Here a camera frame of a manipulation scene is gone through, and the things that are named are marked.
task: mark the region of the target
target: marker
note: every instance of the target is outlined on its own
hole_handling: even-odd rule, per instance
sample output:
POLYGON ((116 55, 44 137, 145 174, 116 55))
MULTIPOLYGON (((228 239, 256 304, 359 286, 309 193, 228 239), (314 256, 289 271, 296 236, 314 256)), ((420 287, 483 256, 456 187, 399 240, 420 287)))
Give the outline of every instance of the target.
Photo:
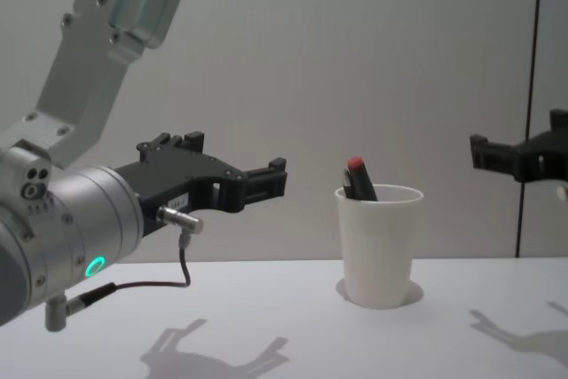
POLYGON ((347 167, 351 176, 354 198, 364 201, 377 201, 375 189, 367 173, 363 158, 350 158, 347 162, 347 167))
POLYGON ((348 199, 354 199, 353 183, 351 182, 351 174, 347 169, 343 169, 343 192, 348 199))

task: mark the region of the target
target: white wall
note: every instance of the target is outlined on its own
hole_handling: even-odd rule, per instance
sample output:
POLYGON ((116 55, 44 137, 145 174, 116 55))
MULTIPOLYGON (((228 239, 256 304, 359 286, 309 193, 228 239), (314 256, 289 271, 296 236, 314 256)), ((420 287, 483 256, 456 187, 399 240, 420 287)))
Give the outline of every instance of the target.
MULTIPOLYGON (((550 129, 551 109, 568 109, 566 5, 568 0, 540 0, 531 135, 550 129)), ((557 182, 541 182, 526 186, 523 256, 568 256, 568 207, 556 198, 557 185, 557 182)))
MULTIPOLYGON (((0 123, 33 106, 73 0, 0 0, 0 123)), ((288 193, 200 215, 193 259, 339 256, 333 191, 362 154, 376 182, 426 193, 423 257, 512 256, 518 187, 471 168, 469 135, 524 133, 534 0, 182 0, 166 43, 131 68, 78 166, 135 161, 162 131, 250 169, 288 158, 288 193)), ((131 260, 173 260, 177 233, 131 260)))

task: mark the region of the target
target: table surface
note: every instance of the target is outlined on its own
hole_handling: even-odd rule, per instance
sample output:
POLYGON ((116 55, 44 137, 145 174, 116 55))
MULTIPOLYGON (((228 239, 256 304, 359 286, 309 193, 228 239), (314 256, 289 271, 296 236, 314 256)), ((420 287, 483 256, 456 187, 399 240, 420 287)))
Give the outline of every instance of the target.
MULTIPOLYGON (((122 290, 58 334, 43 330, 43 307, 26 313, 0 328, 0 376, 568 376, 568 259, 417 260, 409 304, 381 312, 342 297, 339 261, 191 266, 191 288, 122 290)), ((70 296, 180 275, 174 264, 116 265, 70 296)))

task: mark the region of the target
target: white cup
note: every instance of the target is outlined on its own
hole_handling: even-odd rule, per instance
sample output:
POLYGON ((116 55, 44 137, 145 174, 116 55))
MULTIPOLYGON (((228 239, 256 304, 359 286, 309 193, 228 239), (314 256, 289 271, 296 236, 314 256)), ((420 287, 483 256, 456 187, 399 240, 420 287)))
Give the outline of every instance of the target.
POLYGON ((377 310, 397 308, 409 290, 416 226, 424 194, 405 186, 373 185, 379 201, 335 191, 350 300, 377 310))

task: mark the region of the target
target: label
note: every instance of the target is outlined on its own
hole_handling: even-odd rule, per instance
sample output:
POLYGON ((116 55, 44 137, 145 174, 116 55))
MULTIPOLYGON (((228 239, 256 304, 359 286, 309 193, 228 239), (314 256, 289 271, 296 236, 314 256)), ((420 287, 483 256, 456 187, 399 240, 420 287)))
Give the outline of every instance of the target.
POLYGON ((189 206, 189 193, 185 193, 168 201, 168 207, 175 210, 180 210, 189 206))

